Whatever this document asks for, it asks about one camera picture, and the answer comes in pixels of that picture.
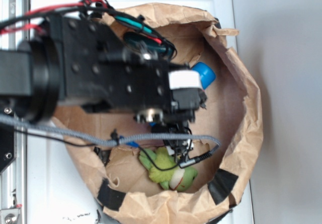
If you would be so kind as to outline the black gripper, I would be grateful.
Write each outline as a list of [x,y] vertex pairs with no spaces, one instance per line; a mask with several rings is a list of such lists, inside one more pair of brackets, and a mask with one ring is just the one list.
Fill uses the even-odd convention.
[[189,123],[207,99],[197,71],[172,63],[134,32],[120,39],[109,26],[86,19],[52,15],[46,21],[59,67],[55,106],[130,113],[136,122],[153,124],[152,139],[177,155],[189,152]]

